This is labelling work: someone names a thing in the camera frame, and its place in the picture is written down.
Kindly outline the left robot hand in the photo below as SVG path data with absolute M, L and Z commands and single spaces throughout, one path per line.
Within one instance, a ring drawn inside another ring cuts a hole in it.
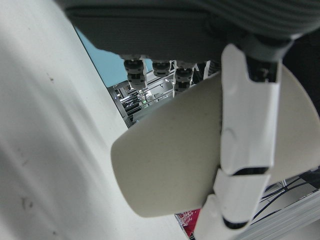
M 200 209 L 198 240 L 275 240 L 320 217 L 314 193 L 257 220 L 266 187 L 320 164 L 320 120 L 282 60 L 320 28 L 317 0 L 59 0 L 130 85 L 174 71 L 174 98 L 113 144 L 130 208 L 150 218 Z

